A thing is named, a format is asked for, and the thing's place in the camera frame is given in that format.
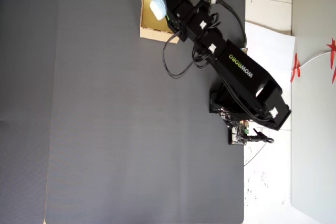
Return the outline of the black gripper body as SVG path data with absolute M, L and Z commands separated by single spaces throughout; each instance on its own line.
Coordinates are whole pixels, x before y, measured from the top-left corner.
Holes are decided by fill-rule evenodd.
M 187 39 L 195 42 L 202 35 L 205 27 L 211 21 L 209 10 L 210 3 L 205 0 L 200 0 L 195 6 L 188 1 L 188 8 L 178 10 L 181 20 L 181 30 L 178 31 L 178 37 L 182 42 Z

